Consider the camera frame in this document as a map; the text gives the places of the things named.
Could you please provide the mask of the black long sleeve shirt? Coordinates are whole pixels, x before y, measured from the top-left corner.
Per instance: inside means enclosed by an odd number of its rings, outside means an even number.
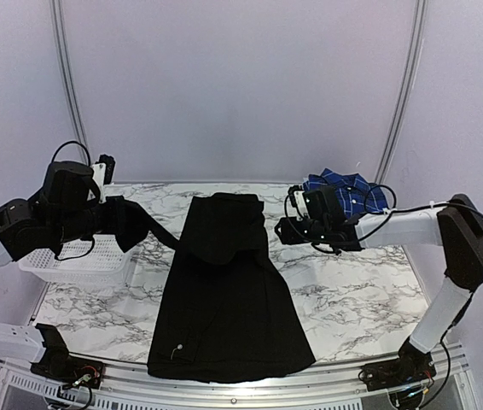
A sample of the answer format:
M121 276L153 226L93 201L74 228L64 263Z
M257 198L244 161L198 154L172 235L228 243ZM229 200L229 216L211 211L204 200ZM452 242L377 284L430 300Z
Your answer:
M264 204L218 192L191 200L180 237L126 201L122 249L148 235L174 252L148 353L155 378L235 384L315 362L290 290L269 257Z

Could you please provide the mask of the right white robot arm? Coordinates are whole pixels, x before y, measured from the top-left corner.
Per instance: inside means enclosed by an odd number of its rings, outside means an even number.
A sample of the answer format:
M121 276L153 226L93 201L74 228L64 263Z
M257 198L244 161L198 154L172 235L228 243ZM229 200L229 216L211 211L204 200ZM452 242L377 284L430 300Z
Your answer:
M347 211L330 187L292 188L274 229L281 243L321 253L401 248L421 285L428 282L413 255L434 256L434 293L426 295L428 307L391 365L400 383L423 370L425 358L463 320L483 286L483 213L465 194L411 208L373 208L364 201L359 210Z

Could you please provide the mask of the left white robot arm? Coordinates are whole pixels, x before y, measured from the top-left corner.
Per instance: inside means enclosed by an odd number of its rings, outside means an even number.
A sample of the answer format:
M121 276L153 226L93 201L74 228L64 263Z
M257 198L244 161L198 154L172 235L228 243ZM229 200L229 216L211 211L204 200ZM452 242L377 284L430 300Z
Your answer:
M0 207L0 268L17 263L46 282L91 289L127 284L136 207L105 195L112 173L106 155L92 165L52 161L35 194Z

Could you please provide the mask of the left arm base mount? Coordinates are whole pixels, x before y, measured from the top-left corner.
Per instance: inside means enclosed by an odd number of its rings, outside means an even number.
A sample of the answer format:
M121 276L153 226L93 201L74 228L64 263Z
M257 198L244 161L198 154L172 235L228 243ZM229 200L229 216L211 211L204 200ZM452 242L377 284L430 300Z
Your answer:
M92 389L98 389L102 382L104 364L98 360L73 356L66 352L46 352L37 363L31 364L31 373L52 379L63 384L73 385L83 376L89 375L85 382Z

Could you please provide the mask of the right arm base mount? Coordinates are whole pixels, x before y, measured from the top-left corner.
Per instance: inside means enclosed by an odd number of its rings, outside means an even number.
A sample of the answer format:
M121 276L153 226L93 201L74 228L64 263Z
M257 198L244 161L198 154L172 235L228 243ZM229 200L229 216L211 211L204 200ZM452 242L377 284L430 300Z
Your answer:
M431 359L417 362L410 358L397 358L364 365L358 379L366 385L368 391L376 391L430 380L436 374Z

